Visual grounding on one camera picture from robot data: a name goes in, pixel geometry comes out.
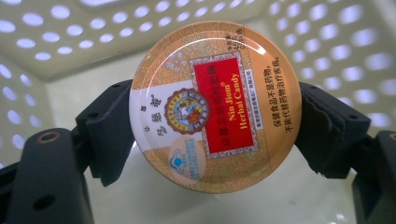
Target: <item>candy tin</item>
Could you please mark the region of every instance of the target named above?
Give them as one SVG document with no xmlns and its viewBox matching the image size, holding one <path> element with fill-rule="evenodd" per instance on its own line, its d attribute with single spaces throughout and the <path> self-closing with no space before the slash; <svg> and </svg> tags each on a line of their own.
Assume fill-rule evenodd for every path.
<svg viewBox="0 0 396 224">
<path fill-rule="evenodd" d="M 294 71 L 271 41 L 241 24 L 206 21 L 148 52 L 130 118 L 158 172 L 187 189 L 226 193 L 258 183 L 286 158 L 301 101 Z"/>
</svg>

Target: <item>tin lid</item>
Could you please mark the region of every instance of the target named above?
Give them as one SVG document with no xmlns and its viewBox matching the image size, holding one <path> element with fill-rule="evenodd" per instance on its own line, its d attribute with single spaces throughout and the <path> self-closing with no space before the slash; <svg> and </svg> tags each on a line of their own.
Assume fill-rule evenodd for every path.
<svg viewBox="0 0 396 224">
<path fill-rule="evenodd" d="M 130 118 L 151 165 L 180 186 L 250 187 L 289 154 L 302 114 L 298 80 L 266 37 L 232 22 L 185 26 L 140 64 Z"/>
</svg>

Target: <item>red rectangle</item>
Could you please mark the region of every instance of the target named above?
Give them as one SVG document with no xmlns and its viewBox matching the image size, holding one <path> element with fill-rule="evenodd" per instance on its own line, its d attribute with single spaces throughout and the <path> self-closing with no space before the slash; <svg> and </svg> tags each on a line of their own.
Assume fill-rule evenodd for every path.
<svg viewBox="0 0 396 224">
<path fill-rule="evenodd" d="M 253 146 L 237 59 L 196 64 L 194 72 L 198 90 L 209 104 L 205 130 L 210 154 Z"/>
</svg>

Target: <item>plastic basket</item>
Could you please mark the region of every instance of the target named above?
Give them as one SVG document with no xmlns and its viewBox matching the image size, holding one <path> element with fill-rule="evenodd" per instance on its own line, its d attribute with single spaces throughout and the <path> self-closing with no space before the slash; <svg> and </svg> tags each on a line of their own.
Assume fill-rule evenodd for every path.
<svg viewBox="0 0 396 224">
<path fill-rule="evenodd" d="M 0 0 L 0 167 L 24 141 L 133 77 L 147 49 L 196 21 L 238 21 L 272 39 L 300 81 L 396 130 L 396 4 L 391 0 Z M 97 223 L 355 223 L 350 179 L 311 172 L 295 148 L 269 178 L 230 195 L 174 186 L 133 148 L 121 179 L 89 180 Z"/>
</svg>

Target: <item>circular emblem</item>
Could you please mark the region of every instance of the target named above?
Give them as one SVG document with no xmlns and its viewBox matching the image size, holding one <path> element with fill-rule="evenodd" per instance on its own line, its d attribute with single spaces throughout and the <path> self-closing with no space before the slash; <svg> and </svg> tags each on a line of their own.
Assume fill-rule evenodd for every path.
<svg viewBox="0 0 396 224">
<path fill-rule="evenodd" d="M 166 120 L 178 133 L 200 132 L 209 117 L 209 105 L 195 89 L 175 91 L 165 105 Z"/>
</svg>

